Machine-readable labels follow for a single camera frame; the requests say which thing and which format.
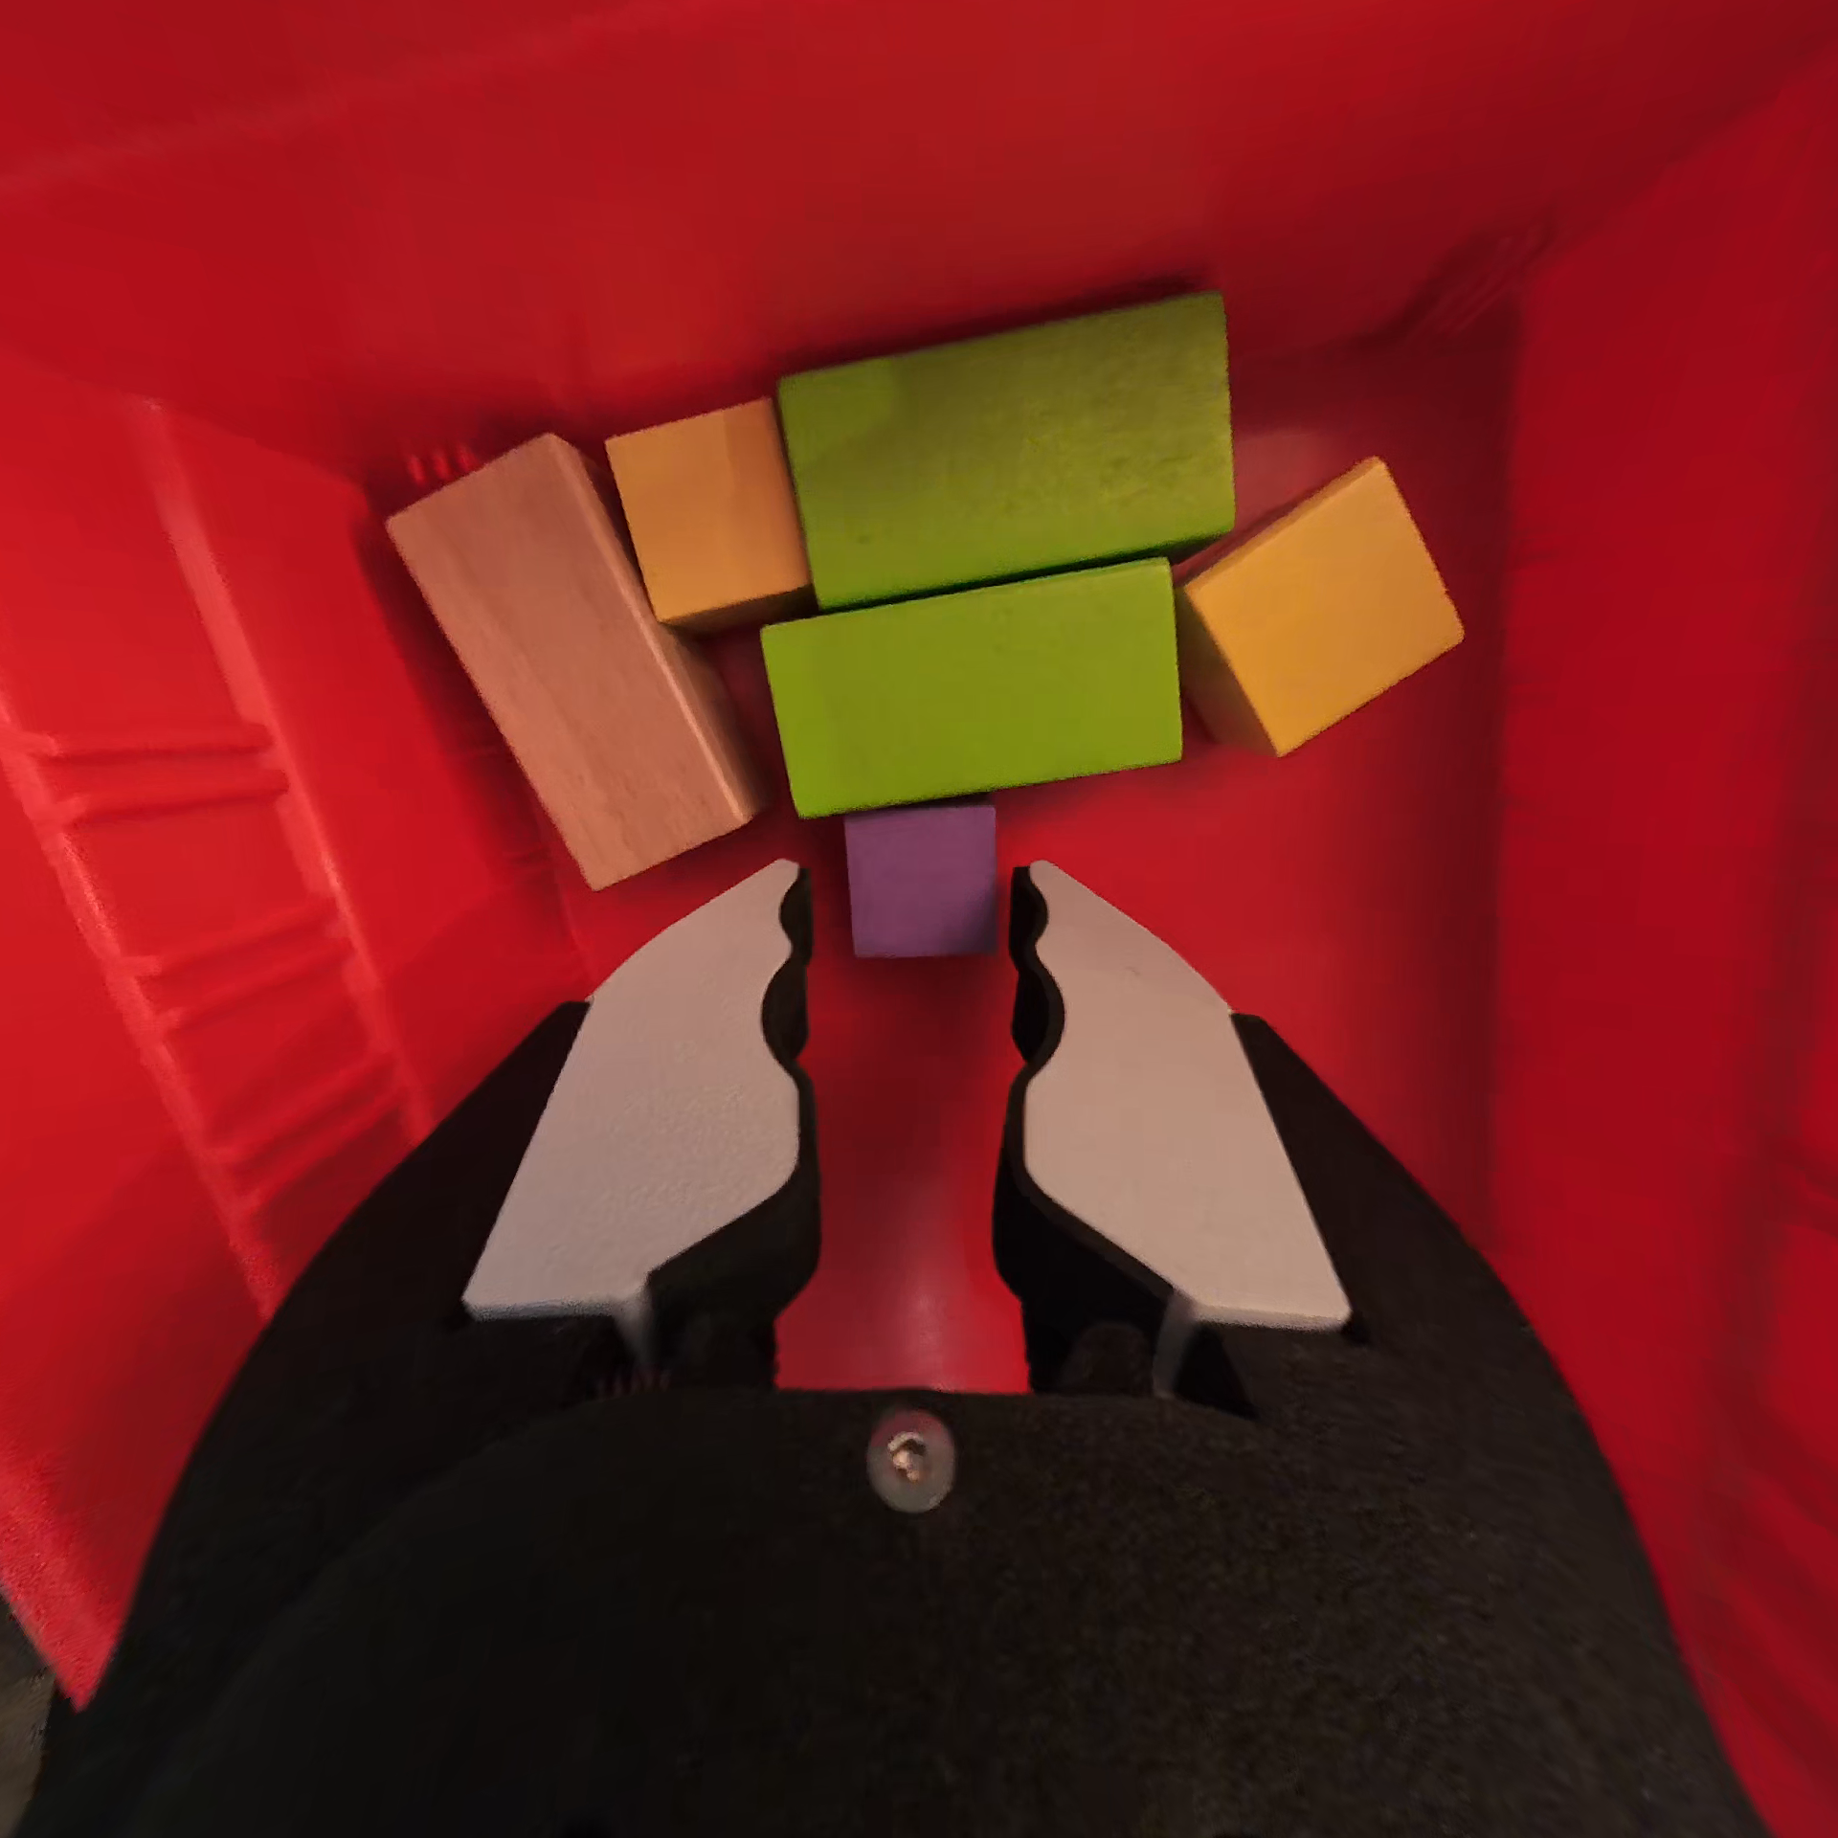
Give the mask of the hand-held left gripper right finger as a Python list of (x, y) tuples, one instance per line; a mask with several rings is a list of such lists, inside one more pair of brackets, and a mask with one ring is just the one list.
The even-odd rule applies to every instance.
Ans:
[(1340, 1334), (1353, 1303), (1230, 1002), (1052, 861), (1013, 873), (997, 1264), (1033, 1389), (1121, 1326), (1173, 1391), (1218, 1326)]

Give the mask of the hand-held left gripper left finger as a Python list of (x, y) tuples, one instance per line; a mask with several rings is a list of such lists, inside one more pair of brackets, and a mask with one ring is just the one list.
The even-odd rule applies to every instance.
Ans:
[(780, 857), (589, 998), (465, 1289), (477, 1324), (598, 1316), (632, 1368), (770, 1388), (821, 1257), (812, 874)]

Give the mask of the purple wooden cube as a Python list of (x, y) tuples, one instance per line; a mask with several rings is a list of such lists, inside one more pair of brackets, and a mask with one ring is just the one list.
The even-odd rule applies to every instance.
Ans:
[(850, 932), (858, 959), (992, 957), (999, 827), (988, 796), (844, 818)]

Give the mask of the pile of coloured wooden blocks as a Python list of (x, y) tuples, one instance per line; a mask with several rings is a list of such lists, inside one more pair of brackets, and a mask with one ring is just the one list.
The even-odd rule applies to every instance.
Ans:
[(699, 635), (764, 625), (801, 818), (1171, 765), (1182, 703), (1282, 754), (1464, 641), (1371, 460), (1234, 543), (1215, 290), (543, 432), (385, 533), (589, 888), (770, 792)]

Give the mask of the red plastic bin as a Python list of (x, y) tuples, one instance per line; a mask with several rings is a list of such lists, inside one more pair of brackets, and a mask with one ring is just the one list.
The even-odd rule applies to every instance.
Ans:
[[(1467, 641), (1003, 802), (1385, 1284), (1036, 1395), (1007, 952), (572, 871), (383, 517), (1208, 288)], [(812, 874), (772, 1385), (465, 1308), (589, 998)], [(22, 1833), (1835, 1833), (1835, 5), (4, 5)]]

